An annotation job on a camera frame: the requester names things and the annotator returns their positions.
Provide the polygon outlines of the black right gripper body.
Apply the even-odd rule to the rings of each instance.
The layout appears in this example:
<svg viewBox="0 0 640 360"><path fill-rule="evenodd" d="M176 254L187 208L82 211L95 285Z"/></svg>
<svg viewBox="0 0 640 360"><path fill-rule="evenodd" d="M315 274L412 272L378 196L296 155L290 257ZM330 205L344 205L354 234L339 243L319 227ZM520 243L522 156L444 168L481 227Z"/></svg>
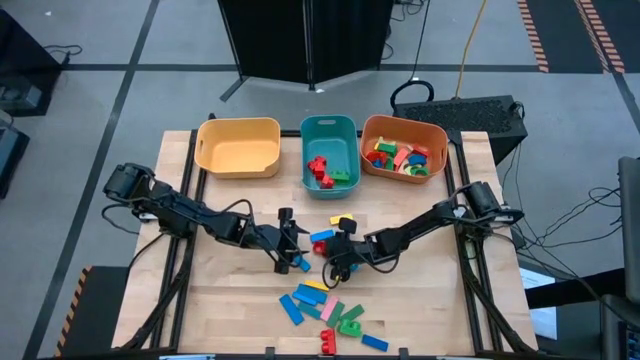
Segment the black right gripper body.
<svg viewBox="0 0 640 360"><path fill-rule="evenodd" d="M339 268L349 268L353 264L378 265L383 260L372 233L366 234L363 241L354 241L346 232L339 232L326 241L326 253L329 264Z"/></svg>

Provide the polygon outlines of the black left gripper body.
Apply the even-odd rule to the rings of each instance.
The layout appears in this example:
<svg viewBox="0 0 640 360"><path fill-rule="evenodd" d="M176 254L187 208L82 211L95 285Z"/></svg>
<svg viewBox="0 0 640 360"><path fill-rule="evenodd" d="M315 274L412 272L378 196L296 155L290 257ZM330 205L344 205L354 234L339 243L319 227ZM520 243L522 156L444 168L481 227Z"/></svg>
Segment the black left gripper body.
<svg viewBox="0 0 640 360"><path fill-rule="evenodd" d="M283 258L287 251L293 250L290 239L284 231L272 225L256 225L250 228L247 246L250 249L274 251Z"/></svg>

